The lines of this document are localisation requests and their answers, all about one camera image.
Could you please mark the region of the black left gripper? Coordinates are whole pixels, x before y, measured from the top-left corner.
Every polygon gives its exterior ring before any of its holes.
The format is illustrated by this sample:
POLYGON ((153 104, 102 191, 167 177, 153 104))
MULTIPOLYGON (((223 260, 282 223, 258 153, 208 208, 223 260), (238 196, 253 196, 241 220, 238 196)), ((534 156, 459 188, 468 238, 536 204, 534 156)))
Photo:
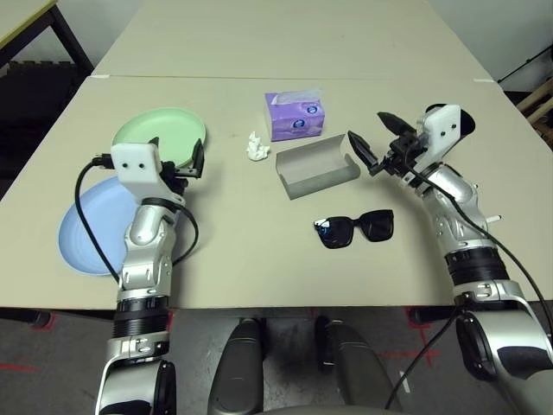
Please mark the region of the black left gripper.
MULTIPOLYGON (((150 144, 159 146, 159 137, 149 140, 150 144)), ((173 162, 162 162, 160 177, 168 188, 175 194, 183 196, 188 186, 188 178, 201 178, 204 169, 204 146, 200 139, 194 145, 192 167, 177 168, 173 162)))

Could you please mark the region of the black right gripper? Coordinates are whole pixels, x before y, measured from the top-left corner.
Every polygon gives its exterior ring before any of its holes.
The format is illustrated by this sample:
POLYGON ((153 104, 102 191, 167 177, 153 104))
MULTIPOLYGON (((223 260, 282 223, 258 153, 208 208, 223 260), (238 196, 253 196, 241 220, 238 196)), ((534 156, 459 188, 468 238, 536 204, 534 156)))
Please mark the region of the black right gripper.
POLYGON ((390 149, 384 158, 379 162, 365 139, 353 131, 347 132, 349 143, 371 176, 385 171, 390 176, 403 177, 414 168, 416 158, 424 154, 427 148, 416 137, 416 129, 397 115, 389 112, 378 112, 377 115, 388 131, 399 136, 390 142, 390 149))

